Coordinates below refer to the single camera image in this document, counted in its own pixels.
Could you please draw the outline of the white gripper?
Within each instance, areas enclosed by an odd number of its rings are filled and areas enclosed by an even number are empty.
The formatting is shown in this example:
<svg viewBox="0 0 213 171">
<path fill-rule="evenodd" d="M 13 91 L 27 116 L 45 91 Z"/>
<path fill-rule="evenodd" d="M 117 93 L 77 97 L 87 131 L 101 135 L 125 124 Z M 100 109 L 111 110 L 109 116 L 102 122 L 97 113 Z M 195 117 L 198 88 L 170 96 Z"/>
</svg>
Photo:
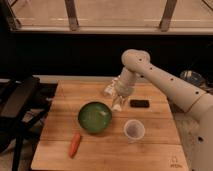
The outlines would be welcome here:
<svg viewBox="0 0 213 171">
<path fill-rule="evenodd" d="M 128 96 L 134 91 L 133 84 L 119 78 L 115 83 L 115 91 L 119 96 L 122 96 L 121 107 L 124 108 L 128 103 Z M 118 95 L 113 97 L 112 106 L 118 104 Z"/>
</svg>

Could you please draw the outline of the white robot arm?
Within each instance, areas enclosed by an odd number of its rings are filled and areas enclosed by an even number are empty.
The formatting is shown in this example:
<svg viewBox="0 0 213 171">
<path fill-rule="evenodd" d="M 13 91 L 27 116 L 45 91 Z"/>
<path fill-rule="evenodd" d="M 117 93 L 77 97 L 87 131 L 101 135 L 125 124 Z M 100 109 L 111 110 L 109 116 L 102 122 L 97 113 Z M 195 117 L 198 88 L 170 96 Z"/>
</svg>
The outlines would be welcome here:
<svg viewBox="0 0 213 171">
<path fill-rule="evenodd" d="M 192 170 L 213 171 L 213 95 L 152 65 L 146 51 L 126 50 L 122 63 L 124 67 L 115 83 L 116 96 L 129 97 L 138 76 L 151 82 L 199 123 Z"/>
</svg>

